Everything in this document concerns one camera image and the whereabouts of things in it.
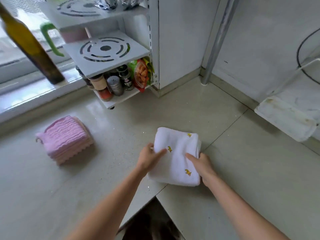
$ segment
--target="olive oil bottle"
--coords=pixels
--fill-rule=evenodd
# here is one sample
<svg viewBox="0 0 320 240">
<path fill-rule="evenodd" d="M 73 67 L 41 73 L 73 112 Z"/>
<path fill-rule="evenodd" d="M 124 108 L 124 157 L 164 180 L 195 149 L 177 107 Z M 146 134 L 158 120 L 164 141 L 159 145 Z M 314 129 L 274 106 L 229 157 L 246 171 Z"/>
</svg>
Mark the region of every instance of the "olive oil bottle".
<svg viewBox="0 0 320 240">
<path fill-rule="evenodd" d="M 0 17 L 2 28 L 31 62 L 46 76 L 51 84 L 57 84 L 64 80 L 63 75 L 42 48 L 38 40 L 33 36 L 26 25 L 11 16 L 8 10 L 0 2 Z"/>
</svg>

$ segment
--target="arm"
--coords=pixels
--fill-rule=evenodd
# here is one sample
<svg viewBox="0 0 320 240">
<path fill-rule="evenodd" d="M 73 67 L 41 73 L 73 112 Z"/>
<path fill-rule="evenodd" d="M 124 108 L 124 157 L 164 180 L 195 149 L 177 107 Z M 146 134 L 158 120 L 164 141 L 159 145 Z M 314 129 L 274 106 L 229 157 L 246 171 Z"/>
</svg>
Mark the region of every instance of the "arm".
<svg viewBox="0 0 320 240">
<path fill-rule="evenodd" d="M 137 166 L 103 199 L 67 237 L 67 240 L 114 239 L 137 188 L 147 172 L 154 168 L 166 149 L 154 153 L 152 143 L 140 152 Z"/>
<path fill-rule="evenodd" d="M 203 183 L 214 194 L 241 239 L 289 240 L 219 178 L 207 155 L 201 153 L 197 159 L 187 153 L 186 157 L 201 175 Z"/>
</svg>

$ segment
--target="foil-wrapped object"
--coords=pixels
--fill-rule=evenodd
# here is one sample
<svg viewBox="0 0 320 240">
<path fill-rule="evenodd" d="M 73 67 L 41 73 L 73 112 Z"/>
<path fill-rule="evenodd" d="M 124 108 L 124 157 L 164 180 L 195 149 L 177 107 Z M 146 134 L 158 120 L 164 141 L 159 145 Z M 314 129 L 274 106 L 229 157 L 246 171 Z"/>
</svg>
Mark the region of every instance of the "foil-wrapped object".
<svg viewBox="0 0 320 240">
<path fill-rule="evenodd" d="M 117 8 L 118 0 L 95 0 L 95 6 L 103 10 L 111 11 Z"/>
<path fill-rule="evenodd" d="M 138 7 L 140 2 L 142 2 L 143 0 L 120 0 L 123 10 L 130 10 L 133 9 L 135 7 Z"/>
</svg>

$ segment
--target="green handle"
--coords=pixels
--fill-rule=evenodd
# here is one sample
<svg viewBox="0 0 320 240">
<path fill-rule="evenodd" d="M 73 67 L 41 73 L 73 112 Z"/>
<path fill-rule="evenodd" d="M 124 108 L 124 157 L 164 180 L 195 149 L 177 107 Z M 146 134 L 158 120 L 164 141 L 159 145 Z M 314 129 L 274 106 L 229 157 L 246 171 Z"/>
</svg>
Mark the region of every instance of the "green handle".
<svg viewBox="0 0 320 240">
<path fill-rule="evenodd" d="M 54 45 L 52 39 L 50 38 L 50 36 L 48 34 L 48 31 L 51 29 L 56 29 L 56 27 L 52 23 L 43 23 L 40 25 L 40 30 L 41 30 L 44 38 L 46 39 L 46 41 L 50 45 L 53 53 L 55 53 L 57 56 L 64 56 L 63 53 L 58 51 L 57 47 Z"/>
</svg>

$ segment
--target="person's left hand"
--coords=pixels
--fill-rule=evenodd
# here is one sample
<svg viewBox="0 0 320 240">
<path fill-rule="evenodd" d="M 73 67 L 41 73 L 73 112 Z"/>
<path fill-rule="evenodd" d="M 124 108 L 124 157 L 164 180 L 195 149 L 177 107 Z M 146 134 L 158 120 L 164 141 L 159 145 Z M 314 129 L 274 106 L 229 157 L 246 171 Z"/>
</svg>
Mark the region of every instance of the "person's left hand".
<svg viewBox="0 0 320 240">
<path fill-rule="evenodd" d="M 167 149 L 162 149 L 160 152 L 155 153 L 153 149 L 153 143 L 148 143 L 140 152 L 137 162 L 137 169 L 144 175 L 151 171 L 158 163 L 161 157 L 167 153 Z"/>
</svg>

